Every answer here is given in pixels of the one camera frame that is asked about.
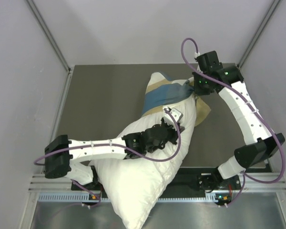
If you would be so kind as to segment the checkered blue beige white pillowcase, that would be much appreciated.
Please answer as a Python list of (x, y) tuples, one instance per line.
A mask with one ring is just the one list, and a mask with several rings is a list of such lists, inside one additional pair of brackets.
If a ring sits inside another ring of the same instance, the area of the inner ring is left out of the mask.
[(141, 116), (161, 112), (163, 107), (176, 107), (183, 114), (196, 115), (195, 126), (210, 114), (211, 108), (194, 92), (194, 78), (171, 80), (161, 72), (152, 73), (145, 91)]

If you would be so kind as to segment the white pillow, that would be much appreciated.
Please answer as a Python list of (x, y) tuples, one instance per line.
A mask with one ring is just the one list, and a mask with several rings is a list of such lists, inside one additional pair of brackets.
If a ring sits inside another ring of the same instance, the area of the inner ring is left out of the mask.
[(114, 212), (128, 229), (143, 227), (159, 196), (173, 180), (188, 154), (196, 121), (195, 98), (190, 96), (172, 107), (183, 113), (181, 126), (185, 130), (181, 133), (181, 147), (167, 143), (163, 150), (147, 154), (147, 157), (166, 159), (177, 153), (173, 159), (166, 162), (153, 162), (144, 158), (104, 159), (94, 162)]

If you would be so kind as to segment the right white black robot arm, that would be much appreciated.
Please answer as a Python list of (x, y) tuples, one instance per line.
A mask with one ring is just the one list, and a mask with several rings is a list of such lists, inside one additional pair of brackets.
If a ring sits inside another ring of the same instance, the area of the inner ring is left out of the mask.
[(193, 72), (194, 91), (197, 95), (217, 92), (228, 105), (244, 137), (245, 145), (234, 151), (234, 156), (218, 166), (212, 173), (213, 184), (223, 189), (231, 177), (271, 158), (278, 151), (278, 144), (285, 142), (282, 133), (271, 135), (259, 119), (259, 112), (252, 102), (237, 66), (223, 67), (216, 51), (196, 54), (199, 69), (209, 78)]

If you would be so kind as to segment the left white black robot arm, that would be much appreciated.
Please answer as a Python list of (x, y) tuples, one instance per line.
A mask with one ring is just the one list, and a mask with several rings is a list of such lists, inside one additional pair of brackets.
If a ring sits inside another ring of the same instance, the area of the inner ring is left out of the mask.
[(148, 153), (164, 149), (167, 143), (180, 143), (183, 130), (179, 122), (162, 118), (160, 124), (145, 131), (115, 139), (86, 142), (60, 135), (45, 147), (44, 174), (47, 179), (66, 177), (94, 189), (99, 182), (96, 170), (83, 165), (84, 161), (146, 158)]

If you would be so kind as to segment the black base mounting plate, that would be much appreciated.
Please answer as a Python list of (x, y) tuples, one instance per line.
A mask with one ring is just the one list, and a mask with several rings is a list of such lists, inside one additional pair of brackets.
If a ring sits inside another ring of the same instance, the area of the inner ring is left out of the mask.
[(163, 193), (170, 186), (189, 187), (194, 191), (202, 192), (201, 185), (205, 185), (206, 190), (211, 188), (227, 190), (228, 184), (231, 184), (235, 190), (240, 189), (240, 185), (236, 183), (239, 180), (238, 176), (216, 185), (210, 174), (202, 176), (194, 168), (166, 168), (164, 171), (154, 165), (87, 168), (93, 173), (93, 181), (82, 186), (88, 190), (100, 190), (100, 186), (103, 186), (108, 193), (127, 189), (131, 192), (142, 191), (147, 194)]

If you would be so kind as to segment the right aluminium frame post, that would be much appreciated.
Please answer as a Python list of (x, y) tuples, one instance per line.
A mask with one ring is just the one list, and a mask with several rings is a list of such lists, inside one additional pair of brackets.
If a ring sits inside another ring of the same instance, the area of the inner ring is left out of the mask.
[(270, 6), (268, 7), (265, 15), (262, 17), (262, 20), (259, 22), (258, 27), (257, 27), (253, 37), (251, 38), (250, 42), (248, 43), (244, 53), (242, 54), (242, 56), (240, 58), (240, 61), (237, 64), (238, 68), (242, 68), (242, 66), (245, 64), (246, 60), (248, 59), (251, 52), (253, 51), (255, 45), (257, 44), (257, 42), (261, 38), (264, 30), (268, 26), (270, 20), (274, 16), (276, 10), (279, 8), (279, 5), (281, 2), (282, 2), (282, 0), (271, 1)]

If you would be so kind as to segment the aluminium frame post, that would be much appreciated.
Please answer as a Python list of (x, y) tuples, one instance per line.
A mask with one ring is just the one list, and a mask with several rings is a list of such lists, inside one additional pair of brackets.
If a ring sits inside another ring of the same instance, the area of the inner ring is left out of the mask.
[(48, 40), (50, 46), (52, 47), (53, 51), (55, 52), (56, 56), (58, 57), (60, 63), (62, 64), (63, 68), (67, 71), (71, 71), (71, 67), (68, 65), (65, 57), (63, 56), (54, 36), (52, 35), (50, 29), (47, 26), (43, 16), (41, 15), (37, 5), (33, 0), (25, 0), (25, 3), (29, 7), (30, 11), (32, 12), (34, 18), (36, 19), (37, 23), (39, 24), (43, 34), (45, 35), (46, 39)]
[(264, 30), (268, 26), (270, 20), (274, 16), (276, 10), (279, 8), (279, 5), (281, 2), (282, 2), (282, 0), (271, 1), (270, 6), (268, 7), (265, 15), (262, 17), (262, 20), (259, 22), (258, 27), (257, 27), (253, 37), (251, 38), (250, 42), (248, 43), (244, 53), (242, 54), (242, 56), (240, 58), (240, 61), (237, 64), (238, 68), (242, 68), (242, 66), (245, 64), (246, 60), (248, 59), (251, 52), (253, 51), (255, 45), (257, 44), (257, 42), (261, 38)]

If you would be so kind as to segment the left aluminium frame post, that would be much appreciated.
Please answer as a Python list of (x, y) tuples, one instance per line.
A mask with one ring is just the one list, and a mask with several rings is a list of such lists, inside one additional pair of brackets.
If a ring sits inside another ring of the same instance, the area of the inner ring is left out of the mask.
[(41, 15), (37, 5), (33, 0), (25, 0), (25, 3), (29, 7), (30, 11), (32, 12), (34, 18), (36, 19), (37, 23), (39, 24), (43, 34), (45, 35), (46, 39), (48, 40), (50, 46), (52, 47), (53, 51), (55, 52), (56, 56), (58, 57), (60, 63), (62, 64), (63, 68), (67, 71), (71, 71), (71, 67), (68, 65), (65, 57), (63, 56), (54, 36), (52, 35), (50, 29), (47, 26), (43, 16)]

